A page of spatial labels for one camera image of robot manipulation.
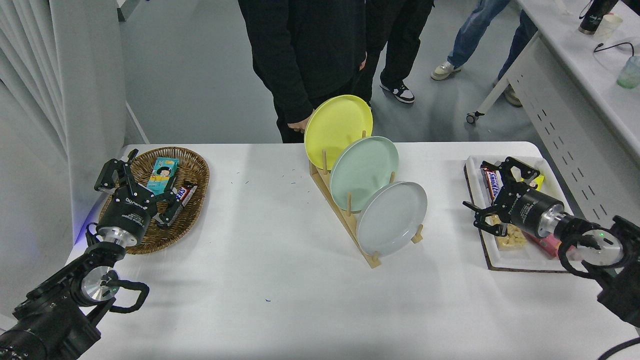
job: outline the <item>black pants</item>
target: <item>black pants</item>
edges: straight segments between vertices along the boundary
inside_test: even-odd
[[[409,76],[420,48],[420,33],[431,13],[433,0],[367,0],[367,64],[355,95],[371,100],[373,76],[380,52],[387,45],[387,60],[380,82],[398,88]]]
[[[327,101],[328,99],[331,99],[332,97],[336,97],[338,95],[347,95],[347,94],[353,95],[353,84],[357,80],[358,76],[359,76],[359,73],[355,73],[353,78],[351,78],[346,84],[342,85],[339,89],[332,91],[329,94],[322,95],[320,97],[316,97],[313,99],[309,99],[309,102],[311,102],[311,105],[314,107],[314,109],[316,109],[318,106],[320,106],[320,104]],[[282,137],[282,142],[283,143],[304,142],[305,135],[298,131],[294,131],[294,129],[291,129],[288,126],[284,117],[284,111],[275,103],[275,101],[273,102],[273,107],[276,110],[276,115],[278,115],[278,120],[276,121],[276,124],[278,125],[278,130],[280,130],[280,136]]]

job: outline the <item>wooden dish rack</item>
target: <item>wooden dish rack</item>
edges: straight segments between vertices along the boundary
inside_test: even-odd
[[[362,131],[362,137],[364,138],[365,136],[366,136],[366,132]],[[373,256],[367,255],[364,251],[362,251],[362,248],[360,247],[360,243],[358,243],[358,236],[356,234],[356,230],[358,228],[357,220],[355,216],[353,216],[353,213],[351,212],[351,193],[349,192],[347,194],[347,210],[340,209],[338,205],[336,205],[335,201],[333,201],[333,197],[331,196],[331,191],[329,190],[331,188],[330,186],[331,172],[327,170],[328,167],[327,167],[327,161],[326,161],[326,149],[322,151],[322,155],[323,155],[323,168],[319,168],[315,166],[313,163],[311,163],[311,161],[309,161],[309,174],[311,175],[311,178],[313,178],[314,182],[316,183],[316,186],[320,189],[320,192],[324,195],[324,198],[327,200],[327,202],[333,209],[333,212],[336,214],[336,216],[338,216],[338,219],[344,226],[347,233],[350,235],[353,242],[356,244],[356,247],[358,248],[362,256],[365,258],[365,260],[367,260],[367,263],[369,264],[369,266],[371,268],[375,268],[381,264],[380,259],[378,257],[378,252],[376,251],[373,254]],[[389,183],[393,183],[395,177],[396,177],[396,173],[392,172],[389,176]],[[413,243],[418,243],[422,240],[422,228],[423,226],[422,224],[420,224],[420,226],[418,226],[418,230],[411,238],[411,241]]]

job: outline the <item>black and white sneaker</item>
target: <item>black and white sneaker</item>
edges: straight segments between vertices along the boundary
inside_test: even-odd
[[[380,84],[380,87],[383,90],[386,90],[391,94],[394,94],[394,96],[399,102],[403,102],[405,104],[411,104],[415,101],[415,96],[413,96],[413,93],[411,92],[411,90],[409,90],[409,88],[407,88],[404,84],[402,84],[399,88],[395,88],[395,89],[390,89],[382,84]]]

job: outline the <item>pink package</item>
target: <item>pink package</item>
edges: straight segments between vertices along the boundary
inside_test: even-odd
[[[558,249],[560,248],[560,244],[562,243],[560,240],[556,239],[556,237],[551,234],[549,236],[547,236],[546,238],[543,239],[538,239],[537,237],[525,233],[523,232],[524,237],[527,238],[528,240],[533,241],[534,243],[537,243],[538,245],[540,245],[540,247],[547,252],[547,254],[551,255],[553,258],[557,258],[558,257]],[[567,251],[567,254],[571,253],[575,251],[575,247],[571,246],[569,248],[569,250]]]

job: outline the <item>white curtain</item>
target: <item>white curtain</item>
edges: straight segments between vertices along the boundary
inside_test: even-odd
[[[102,165],[123,145],[116,7],[0,0],[0,328],[65,264]]]

